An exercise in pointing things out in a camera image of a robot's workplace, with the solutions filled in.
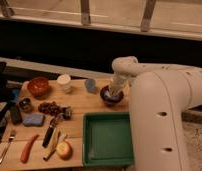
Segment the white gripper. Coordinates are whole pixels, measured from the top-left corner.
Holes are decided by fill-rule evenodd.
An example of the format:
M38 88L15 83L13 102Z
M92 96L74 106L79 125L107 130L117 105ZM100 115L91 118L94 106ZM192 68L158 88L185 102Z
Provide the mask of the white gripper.
M123 88L125 87L127 82L127 77L123 75L114 75L109 84L109 91L112 96L118 95Z

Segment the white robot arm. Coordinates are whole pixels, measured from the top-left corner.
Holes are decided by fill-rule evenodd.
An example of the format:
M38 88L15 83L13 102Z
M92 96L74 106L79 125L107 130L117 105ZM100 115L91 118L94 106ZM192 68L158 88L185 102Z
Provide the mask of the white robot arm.
M136 171L191 171L181 113L202 105L202 68L112 62L110 93L130 85L129 114Z

